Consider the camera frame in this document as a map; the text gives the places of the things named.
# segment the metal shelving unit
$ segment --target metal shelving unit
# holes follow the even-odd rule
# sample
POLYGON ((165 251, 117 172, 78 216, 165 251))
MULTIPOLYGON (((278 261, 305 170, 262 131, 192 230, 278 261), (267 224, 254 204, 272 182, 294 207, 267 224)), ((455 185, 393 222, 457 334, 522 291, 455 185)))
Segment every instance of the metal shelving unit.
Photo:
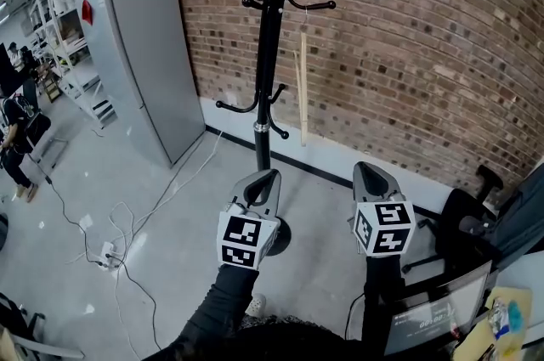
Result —
POLYGON ((37 8, 42 21, 42 26, 35 32, 45 36, 48 44, 48 50, 53 55, 56 68, 54 73, 60 77, 59 88, 76 103, 84 112, 91 116, 100 128, 104 127, 105 120, 114 113, 113 106, 107 99, 102 87, 98 72, 94 69, 92 58, 88 58, 74 63, 73 54, 87 47, 85 38, 77 39, 74 42, 66 43, 60 33, 59 20, 76 10, 76 8, 67 9, 62 14, 56 15, 53 8, 53 0, 36 0, 30 8, 29 14, 32 14, 37 8), (43 5, 47 2, 50 20, 46 20, 43 5), (56 40, 48 31, 48 27, 54 28, 56 40))

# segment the black pants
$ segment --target black pants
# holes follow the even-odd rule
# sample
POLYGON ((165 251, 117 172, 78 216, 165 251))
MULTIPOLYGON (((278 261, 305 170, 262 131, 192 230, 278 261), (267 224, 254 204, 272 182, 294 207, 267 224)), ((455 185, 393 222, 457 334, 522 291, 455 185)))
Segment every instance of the black pants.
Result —
POLYGON ((10 148, 8 153, 3 157, 3 168, 19 186, 30 188, 32 185, 31 180, 20 170, 20 163, 23 161, 23 157, 24 155, 10 148))

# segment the computer monitor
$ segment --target computer monitor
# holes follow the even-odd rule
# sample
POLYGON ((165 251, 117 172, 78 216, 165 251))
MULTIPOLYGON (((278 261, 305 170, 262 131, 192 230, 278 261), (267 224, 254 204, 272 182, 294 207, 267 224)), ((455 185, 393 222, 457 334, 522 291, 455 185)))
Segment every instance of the computer monitor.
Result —
POLYGON ((482 304, 491 262, 445 280, 441 275, 408 285, 391 304, 391 325, 385 357, 425 353, 466 335, 482 304))

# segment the gray refrigerator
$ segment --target gray refrigerator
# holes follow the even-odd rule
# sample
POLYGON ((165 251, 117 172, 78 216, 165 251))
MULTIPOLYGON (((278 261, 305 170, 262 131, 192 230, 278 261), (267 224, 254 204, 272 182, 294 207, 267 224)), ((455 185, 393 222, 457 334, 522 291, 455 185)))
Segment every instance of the gray refrigerator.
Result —
POLYGON ((87 0, 76 8, 96 71, 142 155, 171 166, 204 132, 179 0, 87 0))

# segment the power strip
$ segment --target power strip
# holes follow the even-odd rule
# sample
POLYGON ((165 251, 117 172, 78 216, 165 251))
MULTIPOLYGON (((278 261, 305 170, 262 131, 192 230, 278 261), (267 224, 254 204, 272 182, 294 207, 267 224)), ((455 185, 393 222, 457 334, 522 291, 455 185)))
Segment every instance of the power strip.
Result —
POLYGON ((113 256, 115 254, 115 251, 116 248, 113 243, 104 242, 104 244, 102 245, 102 252, 100 253, 100 260, 104 264, 104 266, 100 267, 102 270, 115 270, 111 257, 107 257, 113 256))

